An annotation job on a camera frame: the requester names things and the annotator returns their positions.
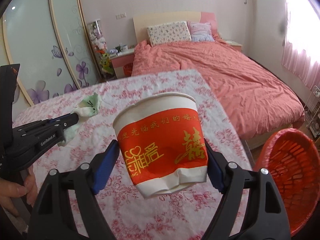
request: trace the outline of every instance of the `white wall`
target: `white wall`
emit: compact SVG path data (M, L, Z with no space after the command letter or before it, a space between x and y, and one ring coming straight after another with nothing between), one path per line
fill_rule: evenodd
M252 0L81 0L86 22L97 18L102 21L108 48L122 44L137 43L132 17L167 11L214 12L219 33L224 39L232 39L249 46L252 29ZM116 14L127 17L116 20Z
M280 32L280 26L285 12L285 0L253 0L252 41L248 56L270 70L306 102L309 89L281 65L284 34Z

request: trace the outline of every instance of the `table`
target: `table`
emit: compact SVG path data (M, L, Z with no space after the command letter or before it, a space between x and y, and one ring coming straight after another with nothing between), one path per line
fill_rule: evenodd
M242 51L242 45L235 42L235 41L226 41L226 43L228 43L231 47L233 47L234 49L238 50L238 51Z
M56 145L35 162L38 188L50 169L74 170L81 163L90 162L95 154L105 151L111 140L116 139L112 122L122 109L141 98L171 91L186 93L196 99L204 137L213 150L220 151L228 161L238 163L243 169L251 169L235 129L200 73L196 70L175 71L102 83L23 111L14 126L70 113L86 95L94 92L102 97L99 114L84 123L67 146ZM206 231L221 194L207 178L206 183L179 193L145 200L133 186L120 155L106 188L96 198L117 239L191 240L200 239ZM245 191L232 233L241 228L247 198L248 191ZM86 235L73 192L70 201L78 231Z
M117 78L130 77L132 73L134 48L110 57Z

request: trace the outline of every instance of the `plush toy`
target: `plush toy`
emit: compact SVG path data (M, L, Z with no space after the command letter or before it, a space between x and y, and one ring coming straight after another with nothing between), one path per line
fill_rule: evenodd
M98 46L99 49L106 50L107 49L107 44L106 44L105 38L103 38L103 37L99 38L97 46Z
M103 72L109 73L111 75L115 74L115 70L113 69L108 53L101 55L100 65L102 66Z
M98 39L97 39L97 38L95 38L95 39L93 40L93 44L94 44L95 46L98 46L99 42L98 42Z
M96 36L93 33L90 33L90 40L94 41L96 39Z

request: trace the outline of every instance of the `drawer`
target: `drawer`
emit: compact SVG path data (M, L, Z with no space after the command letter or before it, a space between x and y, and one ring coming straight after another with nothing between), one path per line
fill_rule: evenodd
M242 51L242 46L235 46L235 45L231 45L231 46L239 52Z
M127 65L129 63L132 63L134 60L134 54L118 57L115 59L111 59L113 68L123 67L124 65Z

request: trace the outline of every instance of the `blue gripper pad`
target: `blue gripper pad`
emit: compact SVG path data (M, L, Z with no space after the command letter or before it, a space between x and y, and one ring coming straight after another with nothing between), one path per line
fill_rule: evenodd
M220 193L224 192L225 185L223 183L223 173L213 157L214 151L207 146L208 153L208 176L211 181L211 184L216 188Z
M95 195L105 188L113 170L113 166L115 166L116 160L119 157L119 152L119 143L116 140L113 140L106 151L101 153L105 156L102 159L100 166L94 171L94 184L91 187Z
M51 119L51 120L49 121L49 123L53 123L53 122L55 122L55 121L58 120L58 119L62 119L62 118L64 118L64 117L67 117L68 115L71 115L71 114L64 114L64 115L62 115L62 116L56 117L56 118L54 118L54 119Z

